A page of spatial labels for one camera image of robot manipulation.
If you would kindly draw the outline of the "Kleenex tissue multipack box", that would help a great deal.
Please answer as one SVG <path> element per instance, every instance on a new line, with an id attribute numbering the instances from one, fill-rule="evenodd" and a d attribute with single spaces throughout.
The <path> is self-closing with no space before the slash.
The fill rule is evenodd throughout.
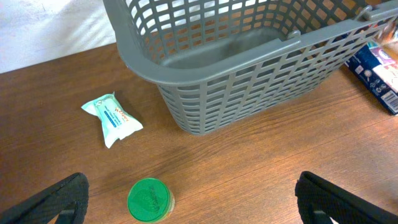
<path id="1" fill-rule="evenodd" d="M 390 114 L 397 115 L 397 62 L 379 44 L 368 42 L 345 65 Z"/>

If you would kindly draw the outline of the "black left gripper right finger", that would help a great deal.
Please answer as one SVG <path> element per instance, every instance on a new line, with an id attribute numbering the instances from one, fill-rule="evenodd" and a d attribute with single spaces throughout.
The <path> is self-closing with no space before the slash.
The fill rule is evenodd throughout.
<path id="1" fill-rule="evenodd" d="M 305 224 L 397 223 L 397 215 L 309 171 L 301 173 L 295 196 L 298 212 Z"/>

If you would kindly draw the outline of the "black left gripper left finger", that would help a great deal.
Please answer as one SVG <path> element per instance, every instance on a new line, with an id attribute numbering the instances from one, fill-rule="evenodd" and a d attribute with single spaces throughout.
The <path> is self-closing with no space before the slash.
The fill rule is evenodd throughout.
<path id="1" fill-rule="evenodd" d="M 81 224 L 88 209 L 88 191 L 86 175 L 74 173 L 3 211 L 1 223 L 48 223 L 56 218 L 56 223 Z"/>

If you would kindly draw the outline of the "mint green wipes packet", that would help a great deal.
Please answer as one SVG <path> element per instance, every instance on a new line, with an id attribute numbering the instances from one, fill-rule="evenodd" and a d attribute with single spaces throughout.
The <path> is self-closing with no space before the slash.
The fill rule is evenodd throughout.
<path id="1" fill-rule="evenodd" d="M 117 140 L 123 140 L 143 128 L 136 118 L 125 112 L 114 92 L 91 100 L 81 108 L 101 121 L 104 143 L 108 149 Z"/>

